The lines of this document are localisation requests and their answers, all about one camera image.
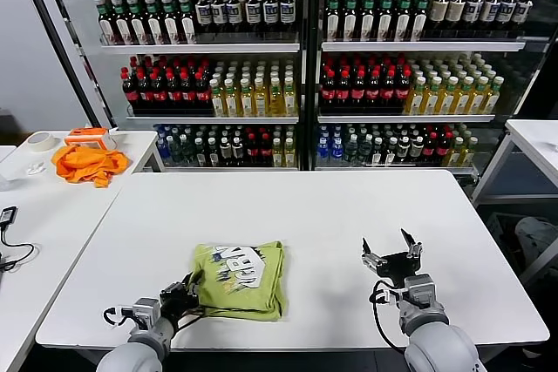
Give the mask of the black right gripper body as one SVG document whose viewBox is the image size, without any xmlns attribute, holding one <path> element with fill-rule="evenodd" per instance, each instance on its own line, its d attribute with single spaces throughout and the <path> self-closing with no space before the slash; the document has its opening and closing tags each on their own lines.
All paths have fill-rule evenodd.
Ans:
<svg viewBox="0 0 558 372">
<path fill-rule="evenodd" d="M 404 287 L 405 278 L 414 276 L 421 268 L 419 256 L 410 256 L 407 252 L 388 254 L 381 257 L 376 266 L 378 277 L 389 279 L 394 287 Z"/>
</svg>

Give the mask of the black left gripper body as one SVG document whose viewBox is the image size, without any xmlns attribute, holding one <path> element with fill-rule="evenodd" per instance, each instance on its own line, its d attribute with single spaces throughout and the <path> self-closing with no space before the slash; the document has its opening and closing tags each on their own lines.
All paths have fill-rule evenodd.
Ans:
<svg viewBox="0 0 558 372">
<path fill-rule="evenodd" d="M 179 283 L 173 283 L 160 292 L 160 313 L 165 318 L 181 318 L 199 307 L 192 294 L 179 294 Z"/>
</svg>

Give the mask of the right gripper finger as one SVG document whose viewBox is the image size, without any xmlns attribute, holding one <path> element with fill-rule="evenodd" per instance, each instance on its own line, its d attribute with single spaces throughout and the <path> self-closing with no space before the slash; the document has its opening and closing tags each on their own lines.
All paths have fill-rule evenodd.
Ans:
<svg viewBox="0 0 558 372">
<path fill-rule="evenodd" d="M 361 259 L 364 265 L 371 271 L 377 271 L 379 267 L 382 267 L 387 263 L 386 259 L 371 251 L 366 238 L 363 238 Z"/>
<path fill-rule="evenodd" d="M 408 246 L 408 252 L 406 257 L 408 259 L 419 259 L 423 251 L 423 245 L 420 241 L 415 241 L 410 233 L 407 233 L 404 228 L 400 229 L 405 242 Z"/>
</svg>

